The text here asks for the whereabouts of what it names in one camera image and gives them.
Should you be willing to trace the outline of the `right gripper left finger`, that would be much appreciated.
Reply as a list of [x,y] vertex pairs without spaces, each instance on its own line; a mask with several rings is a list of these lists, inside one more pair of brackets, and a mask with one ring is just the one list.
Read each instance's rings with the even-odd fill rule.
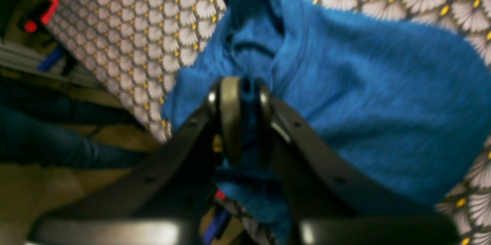
[[39,217],[28,245],[208,245],[201,218],[217,166],[242,161],[241,79],[214,84],[163,145],[113,184]]

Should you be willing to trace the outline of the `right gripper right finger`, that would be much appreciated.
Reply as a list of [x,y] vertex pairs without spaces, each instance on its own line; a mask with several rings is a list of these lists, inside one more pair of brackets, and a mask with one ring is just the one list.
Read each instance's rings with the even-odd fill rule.
[[281,183],[289,245],[455,245],[449,218],[372,181],[256,81],[261,162]]

